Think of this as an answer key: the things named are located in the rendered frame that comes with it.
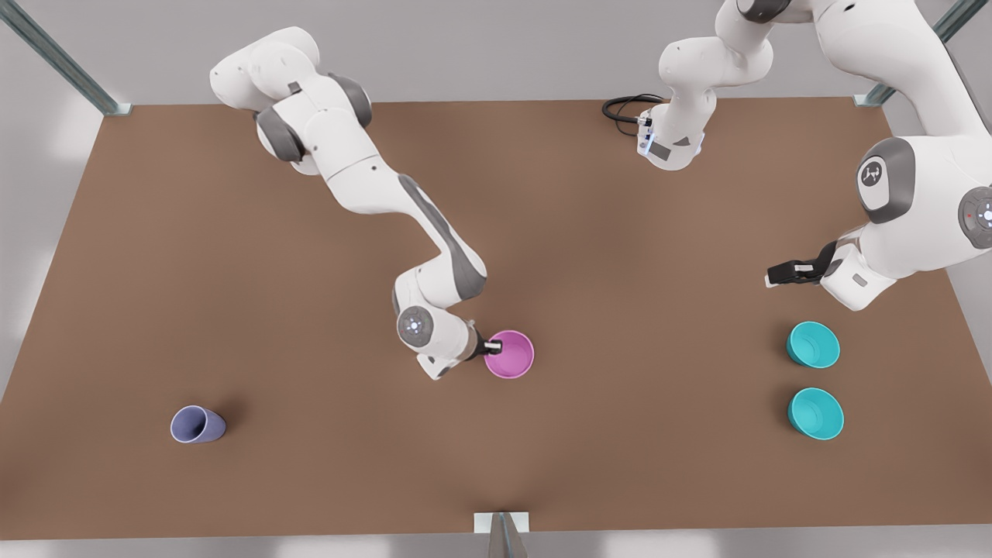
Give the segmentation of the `silver frame post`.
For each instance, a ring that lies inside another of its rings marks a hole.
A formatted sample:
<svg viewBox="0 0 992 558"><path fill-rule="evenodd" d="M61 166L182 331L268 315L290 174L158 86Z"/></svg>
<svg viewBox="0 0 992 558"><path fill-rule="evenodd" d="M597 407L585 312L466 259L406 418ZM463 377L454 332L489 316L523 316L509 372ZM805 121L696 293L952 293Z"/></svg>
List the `silver frame post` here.
<svg viewBox="0 0 992 558"><path fill-rule="evenodd" d="M474 533L488 536L487 558L528 558L521 533L530 532L530 513L474 513Z"/></svg>
<svg viewBox="0 0 992 558"><path fill-rule="evenodd" d="M131 103L117 102L97 81L65 52L63 47L40 27L16 0L0 0L0 20L22 41L32 47L68 84L103 116L125 116Z"/></svg>
<svg viewBox="0 0 992 558"><path fill-rule="evenodd" d="M935 22L928 22L915 0L852 0L846 17L853 24L844 43L855 53L834 66L848 74L876 82L855 105L880 107L894 93L914 106L925 127L932 128L964 110L978 111L983 102L992 107L992 8L990 0L949 0ZM989 82L985 95L975 95L967 76L947 43L961 29L974 28L970 54L982 64L972 77Z"/></svg>

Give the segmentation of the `lavender cup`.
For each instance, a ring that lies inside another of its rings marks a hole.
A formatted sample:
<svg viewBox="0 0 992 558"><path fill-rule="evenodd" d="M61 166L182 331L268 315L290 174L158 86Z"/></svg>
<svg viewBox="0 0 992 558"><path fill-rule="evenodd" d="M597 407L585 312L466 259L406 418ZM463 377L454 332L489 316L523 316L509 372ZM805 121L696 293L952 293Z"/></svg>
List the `lavender cup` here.
<svg viewBox="0 0 992 558"><path fill-rule="evenodd" d="M198 405L178 410L170 423L171 438L184 444L213 442L226 433L223 417Z"/></svg>

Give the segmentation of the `teal bowl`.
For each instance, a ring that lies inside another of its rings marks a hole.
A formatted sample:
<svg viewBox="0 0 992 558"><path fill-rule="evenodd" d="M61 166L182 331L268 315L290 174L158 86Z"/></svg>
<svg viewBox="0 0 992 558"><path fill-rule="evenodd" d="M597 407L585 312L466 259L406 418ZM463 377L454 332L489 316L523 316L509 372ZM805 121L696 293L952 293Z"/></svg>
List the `teal bowl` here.
<svg viewBox="0 0 992 558"><path fill-rule="evenodd" d="M835 333L821 322L799 322L787 336L786 345L789 357L805 367L831 367L839 360L841 347Z"/></svg>
<svg viewBox="0 0 992 558"><path fill-rule="evenodd" d="M821 441L834 439L846 426L839 400L816 387L803 388L791 397L787 417L798 432Z"/></svg>

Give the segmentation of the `pink bowl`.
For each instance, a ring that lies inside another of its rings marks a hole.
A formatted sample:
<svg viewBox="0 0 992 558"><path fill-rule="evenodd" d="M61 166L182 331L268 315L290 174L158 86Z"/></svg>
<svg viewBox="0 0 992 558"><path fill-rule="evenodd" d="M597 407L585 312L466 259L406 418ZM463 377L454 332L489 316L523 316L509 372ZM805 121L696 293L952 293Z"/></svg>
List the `pink bowl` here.
<svg viewBox="0 0 992 558"><path fill-rule="evenodd" d="M500 331L489 343L499 342L499 353L486 353L483 360L486 367L496 375L505 379L523 377L530 370L535 360L535 347L532 340L523 332Z"/></svg>

